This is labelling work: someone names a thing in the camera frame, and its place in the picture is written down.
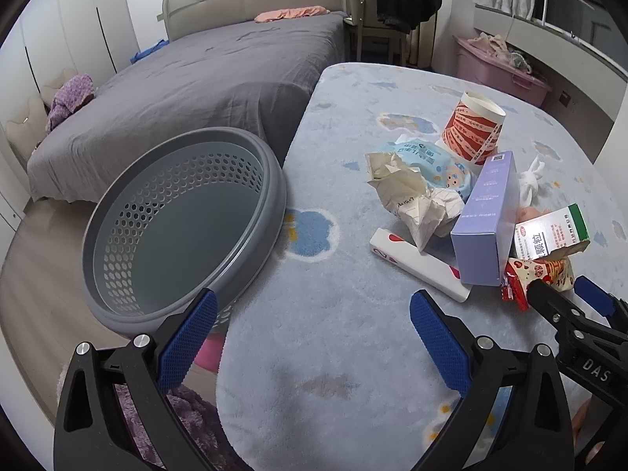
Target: mattress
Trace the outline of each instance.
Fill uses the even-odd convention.
[[[127,67],[33,152],[33,199],[99,201],[143,153],[202,127],[255,133],[282,164],[318,78],[343,59],[342,18],[216,28]]]

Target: blue gripper pad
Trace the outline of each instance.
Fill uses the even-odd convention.
[[[217,314],[216,294],[208,291],[159,356],[157,386],[162,393],[181,385]]]
[[[464,397],[471,387],[469,356],[420,292],[410,300],[410,320],[447,387]]]
[[[579,276],[573,284],[573,290],[578,297],[593,308],[603,317],[611,317],[615,314],[613,298],[604,292],[586,276]]]

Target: pink storage box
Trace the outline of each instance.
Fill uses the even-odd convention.
[[[471,46],[465,39],[454,39],[459,45],[457,78],[490,86],[534,106],[541,106],[545,96],[551,91],[551,86],[547,83],[501,63],[481,49]]]

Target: pink bin handle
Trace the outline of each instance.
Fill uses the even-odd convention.
[[[520,87],[530,90],[532,88],[532,81],[522,81],[516,75],[513,75],[513,83],[518,84]]]

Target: silver bolt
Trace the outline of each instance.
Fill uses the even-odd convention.
[[[480,336],[477,339],[477,344],[481,349],[492,349],[493,348],[493,340],[491,340],[488,336]]]
[[[541,356],[549,356],[551,354],[551,349],[542,343],[536,348],[536,352],[538,352]]]
[[[135,345],[135,347],[145,347],[149,344],[149,342],[151,341],[151,337],[148,335],[137,335],[135,338],[133,338],[133,345]]]
[[[77,345],[77,354],[83,356],[87,354],[87,351],[89,351],[89,343],[86,341]]]

